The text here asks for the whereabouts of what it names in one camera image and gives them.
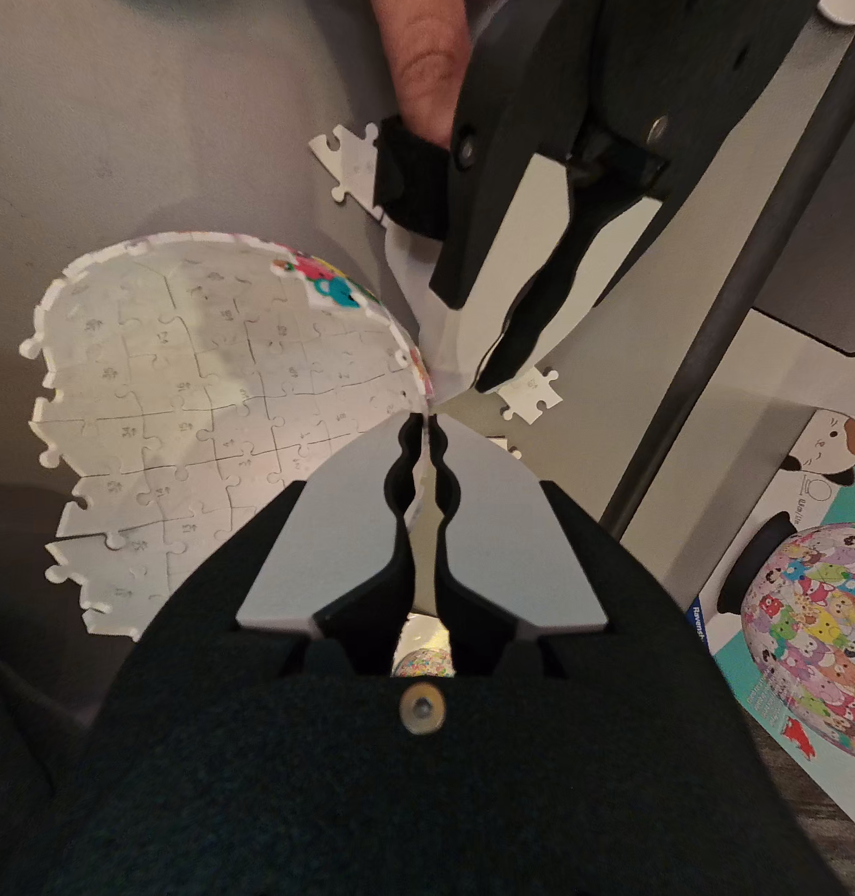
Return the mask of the dark grey table flap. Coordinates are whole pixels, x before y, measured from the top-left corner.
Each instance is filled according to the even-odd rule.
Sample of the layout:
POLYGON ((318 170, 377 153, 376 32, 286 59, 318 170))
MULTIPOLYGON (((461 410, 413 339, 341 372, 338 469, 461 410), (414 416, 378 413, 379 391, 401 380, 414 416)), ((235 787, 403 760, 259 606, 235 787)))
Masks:
POLYGON ((754 309, 855 357, 855 135, 837 151, 754 309))

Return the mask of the puzzle pieces group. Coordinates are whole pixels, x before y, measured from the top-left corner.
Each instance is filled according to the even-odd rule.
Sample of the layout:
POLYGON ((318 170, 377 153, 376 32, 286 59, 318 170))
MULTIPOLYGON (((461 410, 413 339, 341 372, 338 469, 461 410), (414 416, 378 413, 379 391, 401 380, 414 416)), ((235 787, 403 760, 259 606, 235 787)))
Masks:
POLYGON ((353 198, 382 223, 389 269, 417 321, 417 343, 433 384, 433 402, 443 403, 447 399, 434 397, 434 292, 429 286, 441 246, 391 223, 374 200, 377 126, 368 124, 362 137, 336 126, 333 136, 334 145, 325 134, 319 134, 310 140, 309 148, 336 182, 332 187, 334 200, 342 203, 348 197, 353 198))

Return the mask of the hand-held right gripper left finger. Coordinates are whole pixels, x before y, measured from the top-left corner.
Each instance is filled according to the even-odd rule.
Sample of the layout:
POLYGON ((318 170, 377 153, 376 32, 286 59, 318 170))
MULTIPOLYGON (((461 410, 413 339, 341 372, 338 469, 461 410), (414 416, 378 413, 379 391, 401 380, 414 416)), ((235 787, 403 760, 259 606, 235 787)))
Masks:
POLYGON ((422 495, 424 415, 397 413, 347 443, 306 481, 236 621, 327 635, 329 608, 388 570, 422 495))

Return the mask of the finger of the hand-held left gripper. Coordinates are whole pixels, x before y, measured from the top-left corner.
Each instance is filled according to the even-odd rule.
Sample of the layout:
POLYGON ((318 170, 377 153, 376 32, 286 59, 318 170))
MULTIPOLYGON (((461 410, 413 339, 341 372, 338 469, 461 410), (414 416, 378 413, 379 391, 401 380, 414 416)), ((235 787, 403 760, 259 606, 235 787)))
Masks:
POLYGON ((471 389, 508 342, 524 293, 555 250, 570 217, 563 163, 534 154, 462 308, 434 290, 434 397, 471 389))
POLYGON ((662 202, 646 196, 574 196, 548 260, 528 281, 477 379, 481 393, 519 376, 567 335, 622 267, 662 202))

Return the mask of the partly built white puzzle ball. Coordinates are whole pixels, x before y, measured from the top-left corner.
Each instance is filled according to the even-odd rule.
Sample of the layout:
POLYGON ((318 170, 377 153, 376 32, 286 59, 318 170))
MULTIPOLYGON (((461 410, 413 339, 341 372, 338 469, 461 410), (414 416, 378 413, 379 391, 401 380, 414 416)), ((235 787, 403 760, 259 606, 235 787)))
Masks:
POLYGON ((91 635, 138 641, 167 599, 296 480, 433 386, 410 335, 320 258, 246 235, 165 232, 77 258, 24 357, 51 397, 40 463, 78 476, 53 583, 91 635))

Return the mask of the colourful puzzle ball box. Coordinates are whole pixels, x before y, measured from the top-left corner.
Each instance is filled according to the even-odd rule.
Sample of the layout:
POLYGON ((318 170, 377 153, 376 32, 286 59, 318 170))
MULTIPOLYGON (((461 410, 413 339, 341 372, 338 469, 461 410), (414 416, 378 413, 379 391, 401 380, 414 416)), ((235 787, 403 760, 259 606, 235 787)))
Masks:
POLYGON ((855 417, 816 409, 700 593, 735 691, 855 758, 855 417))

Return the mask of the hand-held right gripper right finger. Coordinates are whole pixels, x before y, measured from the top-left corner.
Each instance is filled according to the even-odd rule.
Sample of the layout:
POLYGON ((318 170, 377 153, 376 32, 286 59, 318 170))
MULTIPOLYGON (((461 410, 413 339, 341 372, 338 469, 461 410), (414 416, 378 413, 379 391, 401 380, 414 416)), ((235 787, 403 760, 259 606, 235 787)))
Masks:
POLYGON ((437 608, 448 584, 520 639, 603 631, 608 616, 534 473, 446 414, 431 419, 431 452, 437 608))

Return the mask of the printed instruction leaflet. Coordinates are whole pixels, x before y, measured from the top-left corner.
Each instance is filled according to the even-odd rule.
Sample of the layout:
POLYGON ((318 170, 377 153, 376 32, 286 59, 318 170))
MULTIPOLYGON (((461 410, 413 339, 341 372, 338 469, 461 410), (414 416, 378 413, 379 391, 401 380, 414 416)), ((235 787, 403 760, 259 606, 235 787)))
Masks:
POLYGON ((399 635, 391 675, 396 678, 453 678, 447 628, 436 616, 409 613, 399 635))

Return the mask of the person's left hand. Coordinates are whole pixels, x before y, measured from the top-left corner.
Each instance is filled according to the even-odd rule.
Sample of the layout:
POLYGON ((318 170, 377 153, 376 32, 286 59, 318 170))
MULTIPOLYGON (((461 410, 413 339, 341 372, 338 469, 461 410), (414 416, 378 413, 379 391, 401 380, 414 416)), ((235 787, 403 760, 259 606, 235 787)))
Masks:
POLYGON ((471 39, 463 1, 372 1, 403 125, 448 150, 471 39))

